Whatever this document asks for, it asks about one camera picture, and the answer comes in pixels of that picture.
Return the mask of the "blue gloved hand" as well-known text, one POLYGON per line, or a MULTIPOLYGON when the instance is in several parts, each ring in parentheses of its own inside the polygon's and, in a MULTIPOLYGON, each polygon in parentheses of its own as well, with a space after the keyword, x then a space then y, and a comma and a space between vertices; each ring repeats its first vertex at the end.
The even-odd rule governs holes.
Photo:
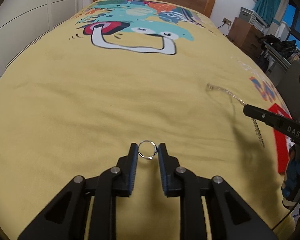
POLYGON ((300 205, 300 196, 296 198, 300 190, 300 161, 296 159, 297 150, 300 150, 300 147, 296 144, 289 150, 289 162, 281 186, 282 204, 286 208, 293 207, 296 203, 300 205))

